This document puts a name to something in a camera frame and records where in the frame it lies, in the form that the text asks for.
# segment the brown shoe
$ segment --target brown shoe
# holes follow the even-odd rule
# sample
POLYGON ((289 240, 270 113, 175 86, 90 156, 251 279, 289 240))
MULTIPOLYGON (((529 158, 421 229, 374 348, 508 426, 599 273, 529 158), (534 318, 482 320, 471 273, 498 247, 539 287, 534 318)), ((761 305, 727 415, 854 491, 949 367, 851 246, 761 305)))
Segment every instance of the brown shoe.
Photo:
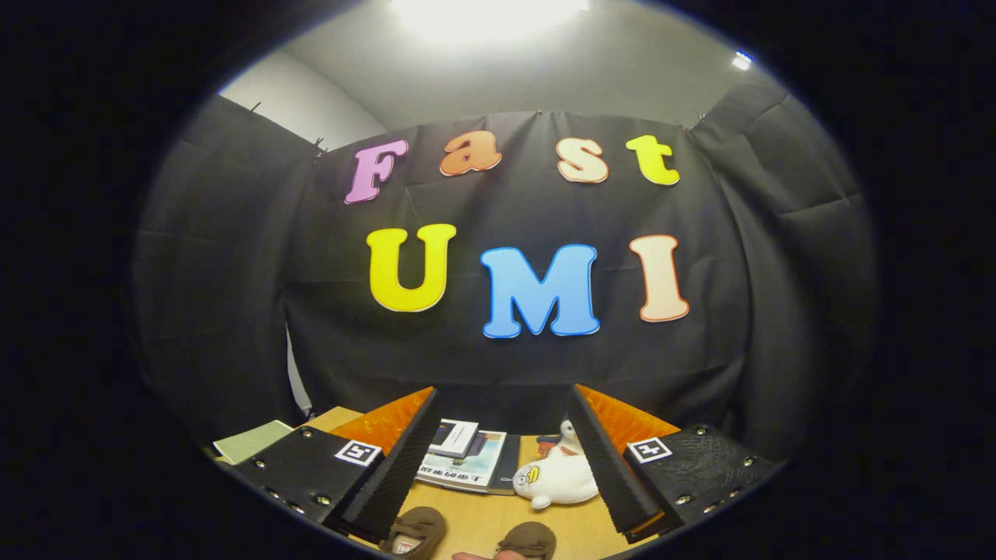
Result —
POLYGON ((445 534, 446 521, 438 511, 413 507, 394 521, 379 549, 398 558, 426 560, 445 534))
POLYGON ((495 552, 511 550, 527 558, 535 556, 550 560, 555 548, 557 548, 557 536, 550 527, 537 521, 526 521, 512 527, 504 540, 498 543, 495 552))

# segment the blue letter m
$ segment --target blue letter m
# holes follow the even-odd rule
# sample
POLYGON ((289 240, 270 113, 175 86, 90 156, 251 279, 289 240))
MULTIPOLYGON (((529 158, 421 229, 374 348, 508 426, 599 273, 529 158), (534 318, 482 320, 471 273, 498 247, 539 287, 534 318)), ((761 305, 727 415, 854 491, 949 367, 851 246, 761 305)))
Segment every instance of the blue letter m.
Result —
POLYGON ((591 335, 597 331, 599 320, 592 313, 591 276, 597 254, 589 245, 565 245, 557 250, 546 278, 540 282, 519 249, 484 251, 481 263, 491 271, 491 322, 484 326, 484 336, 519 336, 522 326, 512 319, 512 304, 519 308, 534 335, 543 332, 555 303, 557 319, 550 325, 555 335, 591 335))

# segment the ceiling light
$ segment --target ceiling light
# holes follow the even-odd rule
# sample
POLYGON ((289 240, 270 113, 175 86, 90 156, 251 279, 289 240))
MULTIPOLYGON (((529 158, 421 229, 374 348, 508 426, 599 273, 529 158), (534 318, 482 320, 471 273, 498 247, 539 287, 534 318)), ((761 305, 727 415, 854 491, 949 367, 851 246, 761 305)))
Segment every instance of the ceiling light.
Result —
POLYGON ((736 58, 733 59, 733 66, 739 68, 740 70, 747 70, 750 68, 750 63, 750 57, 739 51, 737 52, 736 58))
POLYGON ((521 38, 588 10, 588 0, 393 0, 426 39, 454 43, 521 38))

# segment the wooden table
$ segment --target wooden table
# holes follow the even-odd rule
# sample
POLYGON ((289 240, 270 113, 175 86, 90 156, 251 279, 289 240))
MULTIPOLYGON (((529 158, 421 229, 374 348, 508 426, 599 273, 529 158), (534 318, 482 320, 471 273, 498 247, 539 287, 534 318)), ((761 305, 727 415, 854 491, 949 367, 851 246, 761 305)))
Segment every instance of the wooden table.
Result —
MULTIPOLYGON (((332 428, 361 416, 360 413, 336 407, 307 422, 316 429, 332 428)), ((536 460, 537 442, 534 435, 523 435, 519 447, 519 465, 536 460)), ((609 510, 596 496, 574 505, 554 504, 540 511, 520 496, 483 495, 447 490, 416 481, 400 513, 418 505, 434 507, 446 519, 446 535, 430 557, 431 560, 449 560, 457 552, 470 552, 490 558, 498 541, 509 529, 523 521, 539 521, 557 535, 555 559, 597 560, 612 556, 648 542, 649 539, 628 544, 625 537, 616 533, 609 510)), ((350 537, 371 548, 373 544, 350 537)))

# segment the stuffed toy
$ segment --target stuffed toy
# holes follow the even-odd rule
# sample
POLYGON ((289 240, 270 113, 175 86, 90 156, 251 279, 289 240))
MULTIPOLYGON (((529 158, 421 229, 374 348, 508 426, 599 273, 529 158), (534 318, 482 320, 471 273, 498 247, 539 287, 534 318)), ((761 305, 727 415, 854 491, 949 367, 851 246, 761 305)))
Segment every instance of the stuffed toy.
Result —
POLYGON ((583 454, 585 454, 585 452, 581 449, 581 443, 578 441, 578 435, 574 432, 574 425, 570 420, 562 421, 561 439, 556 445, 547 451, 547 456, 556 457, 583 454))
POLYGON ((555 455, 526 463, 512 478, 515 493, 529 498, 533 509, 551 503, 580 503, 599 494, 584 455, 555 455))

